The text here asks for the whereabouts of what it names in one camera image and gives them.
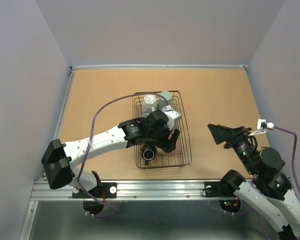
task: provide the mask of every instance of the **screw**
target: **screw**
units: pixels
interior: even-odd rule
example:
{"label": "screw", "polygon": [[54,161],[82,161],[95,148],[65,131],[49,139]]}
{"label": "screw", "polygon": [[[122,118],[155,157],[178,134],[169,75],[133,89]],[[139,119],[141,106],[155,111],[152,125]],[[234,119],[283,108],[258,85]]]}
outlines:
{"label": "screw", "polygon": [[72,192],[73,192],[74,194],[77,194],[77,193],[79,193],[79,189],[76,188],[76,187],[74,187],[73,190],[72,190]]}
{"label": "screw", "polygon": [[210,186],[210,185],[206,186],[206,187],[204,188],[204,190],[205,190],[207,193],[211,193],[211,192],[212,192],[211,186]]}
{"label": "screw", "polygon": [[115,194],[117,192],[117,188],[115,186],[110,187],[110,193]]}

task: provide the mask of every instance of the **metal frame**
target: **metal frame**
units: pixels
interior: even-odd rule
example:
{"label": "metal frame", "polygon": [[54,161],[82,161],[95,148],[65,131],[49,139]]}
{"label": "metal frame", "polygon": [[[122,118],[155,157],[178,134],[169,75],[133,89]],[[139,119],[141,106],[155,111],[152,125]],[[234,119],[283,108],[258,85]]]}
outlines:
{"label": "metal frame", "polygon": [[[221,68],[221,69],[247,69],[247,65],[164,65],[164,64],[111,64],[72,66],[64,96],[62,109],[53,138],[57,139],[63,124],[64,115],[68,105],[72,83],[76,70],[83,69],[183,69],[183,68]],[[219,198],[207,198],[202,196],[202,190],[206,181],[220,181],[220,179],[200,180],[112,180],[103,182],[117,183],[117,198],[111,201],[172,201],[172,200],[218,200]],[[19,240],[29,240],[31,229],[39,201],[82,201],[72,198],[73,187],[66,186],[57,190],[51,190],[43,175],[39,181],[33,184],[29,206],[24,219]]]}
{"label": "metal frame", "polygon": [[248,65],[217,65],[217,64],[101,64],[72,66],[78,69],[247,69]]}
{"label": "metal frame", "polygon": [[[175,201],[175,200],[218,200],[218,197],[204,197],[204,182],[215,180],[114,180],[116,182],[116,198],[107,201]],[[30,196],[31,201],[82,201],[72,198],[73,187],[65,186],[51,190],[46,181],[35,181]]]}

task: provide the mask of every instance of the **wire basket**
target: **wire basket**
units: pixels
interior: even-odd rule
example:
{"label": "wire basket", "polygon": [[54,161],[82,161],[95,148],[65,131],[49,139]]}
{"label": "wire basket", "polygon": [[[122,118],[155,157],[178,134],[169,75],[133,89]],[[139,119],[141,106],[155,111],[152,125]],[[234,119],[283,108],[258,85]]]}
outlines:
{"label": "wire basket", "polygon": [[[146,165],[146,161],[142,158],[142,145],[134,146],[134,157],[135,157],[135,165],[140,169],[158,169],[158,168],[170,168],[170,167],[182,167],[185,165],[189,165],[192,162],[192,154],[191,154],[191,145],[190,145],[190,136],[189,129],[185,114],[184,105],[182,102],[181,94],[179,91],[169,91],[172,94],[172,107],[181,113],[181,119],[176,123],[176,128],[180,130],[180,135],[177,139],[177,143],[180,144],[180,151],[175,156],[167,156],[164,151],[160,148],[156,148],[157,153],[153,160],[148,162]],[[141,118],[142,116],[142,101],[144,95],[134,96],[132,98],[132,111],[133,118]]]}

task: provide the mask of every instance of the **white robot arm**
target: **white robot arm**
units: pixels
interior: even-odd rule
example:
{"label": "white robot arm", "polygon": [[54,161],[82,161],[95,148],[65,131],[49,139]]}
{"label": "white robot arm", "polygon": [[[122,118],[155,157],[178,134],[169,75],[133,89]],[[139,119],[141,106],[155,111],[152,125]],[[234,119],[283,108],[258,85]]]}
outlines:
{"label": "white robot arm", "polygon": [[262,215],[277,233],[282,232],[289,225],[281,211],[257,192],[249,182],[242,182],[239,190],[235,190],[233,194]]}
{"label": "white robot arm", "polygon": [[[101,154],[129,148],[134,145],[152,144],[169,153],[176,149],[176,141],[180,134],[174,125],[180,120],[181,113],[167,106],[166,112],[156,110],[145,118],[131,119],[120,123],[108,131],[89,138],[71,142],[60,142],[59,139],[50,142],[41,163],[51,189],[65,185],[80,188],[78,175],[81,164],[90,149],[86,160]],[[99,176],[92,171],[83,170],[79,178],[80,184],[90,191],[98,185]]]}
{"label": "white robot arm", "polygon": [[259,119],[257,131],[250,133],[251,128],[244,126],[230,128],[222,125],[209,124],[208,128],[216,144],[225,142],[225,149],[234,149],[235,153],[251,175],[256,188],[282,212],[296,237],[300,237],[300,202],[296,198],[289,179],[281,172],[285,162],[277,150],[272,147],[257,149],[255,135],[265,134],[268,130],[277,128],[265,119]]}

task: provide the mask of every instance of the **white connector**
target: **white connector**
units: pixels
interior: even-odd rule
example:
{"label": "white connector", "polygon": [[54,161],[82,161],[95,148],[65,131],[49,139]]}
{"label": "white connector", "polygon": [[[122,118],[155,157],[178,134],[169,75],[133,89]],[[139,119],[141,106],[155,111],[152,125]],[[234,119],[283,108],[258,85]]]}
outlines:
{"label": "white connector", "polygon": [[266,134],[268,130],[274,129],[275,125],[272,122],[267,122],[265,119],[258,119],[256,131],[249,134],[249,136]]}
{"label": "white connector", "polygon": [[171,110],[172,110],[172,107],[171,107],[171,105],[167,105],[167,106],[165,106],[165,109],[166,109],[167,111],[171,111]]}

